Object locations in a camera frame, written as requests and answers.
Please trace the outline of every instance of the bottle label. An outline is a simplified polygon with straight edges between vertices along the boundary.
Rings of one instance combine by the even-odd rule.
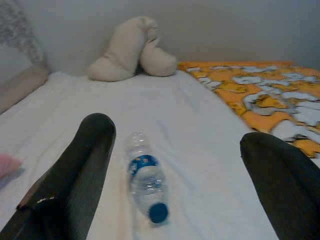
[[[137,175],[139,169],[148,166],[158,166],[158,161],[151,155],[142,155],[133,159],[129,164],[130,179]]]

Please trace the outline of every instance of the blue bottle cap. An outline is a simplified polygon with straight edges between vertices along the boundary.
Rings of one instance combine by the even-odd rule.
[[[149,217],[151,222],[158,224],[166,220],[168,216],[168,208],[163,202],[158,202],[150,207]]]

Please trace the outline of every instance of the pink cloth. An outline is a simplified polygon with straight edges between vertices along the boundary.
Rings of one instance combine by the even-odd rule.
[[[0,178],[21,166],[22,162],[4,153],[0,153]]]

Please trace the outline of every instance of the orange blanket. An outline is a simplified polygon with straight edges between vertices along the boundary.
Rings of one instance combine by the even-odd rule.
[[[252,129],[320,153],[320,72],[290,62],[181,62]]]

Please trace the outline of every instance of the mattress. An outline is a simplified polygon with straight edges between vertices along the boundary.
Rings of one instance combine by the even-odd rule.
[[[117,137],[88,240],[277,239],[240,155],[251,130],[182,71],[108,83],[58,72],[0,115],[0,152],[23,162],[0,181],[0,229],[91,113],[107,114]],[[128,191],[124,140],[132,132],[148,136],[167,178],[170,216],[161,225]]]

